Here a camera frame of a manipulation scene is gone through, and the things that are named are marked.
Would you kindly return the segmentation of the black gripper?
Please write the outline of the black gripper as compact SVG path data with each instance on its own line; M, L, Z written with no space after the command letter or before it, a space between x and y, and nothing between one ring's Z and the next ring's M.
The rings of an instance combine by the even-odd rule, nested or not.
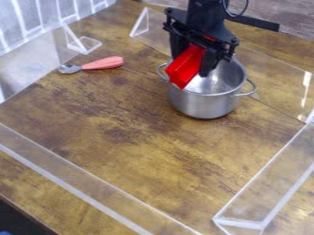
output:
M203 36L216 40L216 46L206 49L202 56L200 77L208 75L222 59L231 59L239 45L238 38L224 26L226 16L238 17L228 11L228 4L230 0L188 0L187 10L164 9L163 29L170 33L172 59L187 49L188 40Z

